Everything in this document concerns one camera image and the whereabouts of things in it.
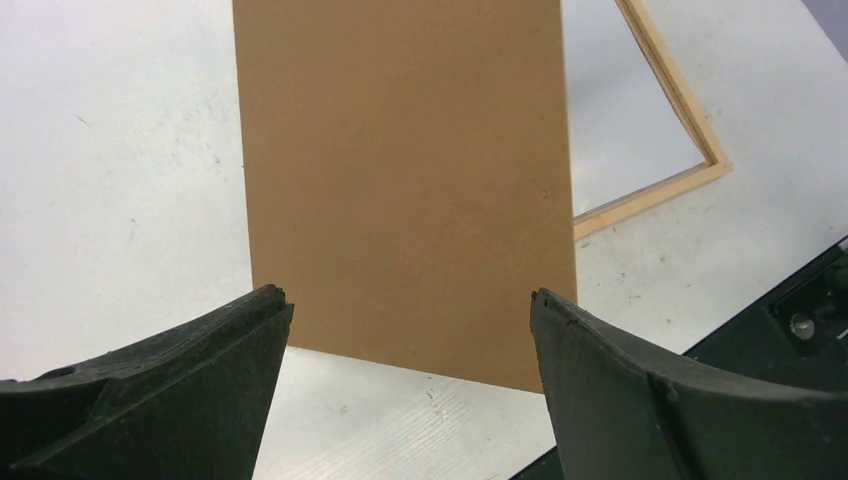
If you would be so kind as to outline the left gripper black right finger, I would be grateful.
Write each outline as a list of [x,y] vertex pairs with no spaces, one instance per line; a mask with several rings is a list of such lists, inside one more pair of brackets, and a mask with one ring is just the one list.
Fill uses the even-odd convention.
[[560,295],[530,327],[567,479],[843,479],[847,396],[739,375],[619,329]]

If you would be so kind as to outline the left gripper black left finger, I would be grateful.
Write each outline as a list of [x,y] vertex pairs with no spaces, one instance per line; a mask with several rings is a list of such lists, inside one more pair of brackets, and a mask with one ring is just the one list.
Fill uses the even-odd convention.
[[263,286],[192,321],[1,384],[5,479],[249,479],[294,307]]

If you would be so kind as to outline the brown cardboard backing board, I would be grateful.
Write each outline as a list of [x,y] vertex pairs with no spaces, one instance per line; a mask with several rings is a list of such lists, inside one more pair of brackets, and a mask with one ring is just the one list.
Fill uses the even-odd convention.
[[576,293],[556,1],[236,1],[253,281],[294,346],[541,388]]

